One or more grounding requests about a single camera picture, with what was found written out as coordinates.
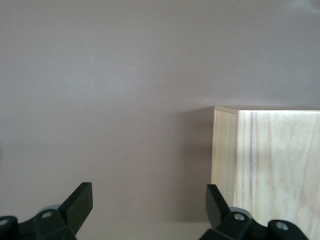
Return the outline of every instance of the light wood surface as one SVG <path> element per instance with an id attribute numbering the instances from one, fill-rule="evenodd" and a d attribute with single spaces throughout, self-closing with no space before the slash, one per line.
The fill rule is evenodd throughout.
<path id="1" fill-rule="evenodd" d="M 262 225 L 283 219 L 320 236 L 320 109 L 214 110 L 211 182 Z"/>

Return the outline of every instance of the gray wall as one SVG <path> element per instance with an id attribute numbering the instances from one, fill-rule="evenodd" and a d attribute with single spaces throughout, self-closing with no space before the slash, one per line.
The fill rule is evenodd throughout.
<path id="1" fill-rule="evenodd" d="M 1 0 L 0 216 L 91 181 L 80 240 L 196 239 L 211 106 L 319 90 L 318 0 Z"/>

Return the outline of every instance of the metal bolt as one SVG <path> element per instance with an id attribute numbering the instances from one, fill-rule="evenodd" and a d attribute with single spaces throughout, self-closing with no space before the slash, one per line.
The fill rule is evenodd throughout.
<path id="1" fill-rule="evenodd" d="M 243 216 L 241 213 L 236 213 L 236 214 L 234 215 L 234 218 L 235 218 L 236 220 L 238 220 L 238 221 L 243 221 L 243 220 L 245 220 L 245 216 Z"/>
<path id="2" fill-rule="evenodd" d="M 281 222 L 281 221 L 277 221 L 277 222 L 275 223 L 275 226 L 276 226 L 278 229 L 284 230 L 284 231 L 286 231 L 286 230 L 289 229 L 289 227 L 287 226 L 287 224 L 285 224 L 284 222 Z"/>
<path id="3" fill-rule="evenodd" d="M 42 217 L 43 219 L 48 218 L 48 217 L 51 217 L 51 212 L 47 211 L 47 212 L 45 212 L 44 214 L 42 214 L 41 217 Z"/>
<path id="4" fill-rule="evenodd" d="M 7 219 L 3 219 L 0 221 L 0 226 L 6 225 L 8 223 Z"/>

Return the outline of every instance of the black mechanical arm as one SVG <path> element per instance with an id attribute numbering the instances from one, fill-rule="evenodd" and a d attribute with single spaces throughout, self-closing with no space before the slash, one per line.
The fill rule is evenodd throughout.
<path id="1" fill-rule="evenodd" d="M 44 210 L 19 224 L 15 216 L 0 217 L 0 240 L 76 240 L 92 207 L 92 184 L 83 182 L 58 209 Z"/>
<path id="2" fill-rule="evenodd" d="M 271 220 L 265 227 L 257 223 L 246 210 L 230 209 L 214 184 L 207 185 L 205 208 L 212 229 L 199 240 L 308 240 L 289 221 Z"/>

